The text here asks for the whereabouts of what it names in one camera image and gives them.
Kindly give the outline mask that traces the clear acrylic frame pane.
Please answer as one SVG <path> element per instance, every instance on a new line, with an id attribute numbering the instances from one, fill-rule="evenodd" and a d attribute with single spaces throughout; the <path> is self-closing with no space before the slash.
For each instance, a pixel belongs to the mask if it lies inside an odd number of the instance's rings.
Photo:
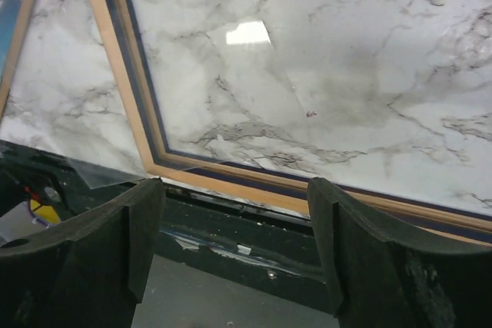
<path id="1" fill-rule="evenodd" d="M 491 0 L 131 0 L 168 147 L 378 187 L 491 179 Z"/>

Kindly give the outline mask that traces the blue wooden picture frame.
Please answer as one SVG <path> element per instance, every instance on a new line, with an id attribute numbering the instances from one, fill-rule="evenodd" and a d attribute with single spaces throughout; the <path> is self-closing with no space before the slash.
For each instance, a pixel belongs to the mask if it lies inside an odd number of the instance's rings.
<path id="1" fill-rule="evenodd" d="M 212 164 L 173 152 L 158 118 L 150 71 L 137 34 L 131 0 L 90 0 L 98 30 L 145 172 L 205 191 L 252 200 L 281 212 L 308 214 L 308 181 L 236 164 Z M 357 200 L 403 217 L 432 233 L 473 244 L 491 244 L 491 218 L 401 197 L 345 187 Z"/>

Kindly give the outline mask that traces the photo print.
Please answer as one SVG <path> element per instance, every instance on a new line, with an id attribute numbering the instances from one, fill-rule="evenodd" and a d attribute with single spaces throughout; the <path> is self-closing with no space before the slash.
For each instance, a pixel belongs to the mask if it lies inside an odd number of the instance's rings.
<path id="1" fill-rule="evenodd" d="M 1 0 L 1 109 L 5 109 L 36 0 Z"/>

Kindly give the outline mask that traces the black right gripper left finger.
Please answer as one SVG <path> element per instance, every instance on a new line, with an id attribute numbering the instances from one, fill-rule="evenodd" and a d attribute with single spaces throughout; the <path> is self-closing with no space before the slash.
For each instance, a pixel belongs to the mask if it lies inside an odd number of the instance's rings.
<path id="1" fill-rule="evenodd" d="M 3 327 L 130 327 L 165 205 L 147 179 L 109 202 L 1 248 Z"/>

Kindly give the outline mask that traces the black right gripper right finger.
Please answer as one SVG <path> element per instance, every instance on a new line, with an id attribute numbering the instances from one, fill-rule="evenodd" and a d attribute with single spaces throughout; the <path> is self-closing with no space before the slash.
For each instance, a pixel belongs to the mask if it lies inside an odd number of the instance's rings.
<path id="1" fill-rule="evenodd" d="M 342 327 L 489 327 L 491 248 L 422 230 L 312 178 L 307 203 Z"/>

